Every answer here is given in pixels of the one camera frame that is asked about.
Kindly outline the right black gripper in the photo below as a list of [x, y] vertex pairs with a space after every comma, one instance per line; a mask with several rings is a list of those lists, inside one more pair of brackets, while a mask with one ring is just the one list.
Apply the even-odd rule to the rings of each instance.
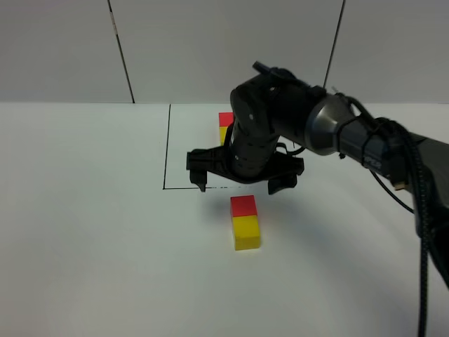
[[212, 173], [242, 184], [268, 181], [268, 194], [273, 195], [297, 185], [304, 171], [304, 160], [276, 150], [279, 135], [255, 137], [239, 122], [229, 126], [225, 143], [210, 149], [187, 153], [189, 179], [205, 192], [208, 174]]

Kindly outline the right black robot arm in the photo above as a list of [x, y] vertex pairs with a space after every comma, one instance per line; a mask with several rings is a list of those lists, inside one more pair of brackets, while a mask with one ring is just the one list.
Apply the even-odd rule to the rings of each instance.
[[310, 86], [288, 70], [255, 63], [257, 75], [230, 95], [234, 120], [223, 146], [187, 154], [193, 184], [204, 190], [213, 173], [238, 183], [263, 180], [270, 193], [293, 187], [304, 163], [276, 152], [287, 138], [321, 156], [339, 153], [413, 191], [424, 176], [428, 214], [417, 219], [433, 243], [448, 243], [448, 145], [373, 118], [361, 103], [341, 93]]

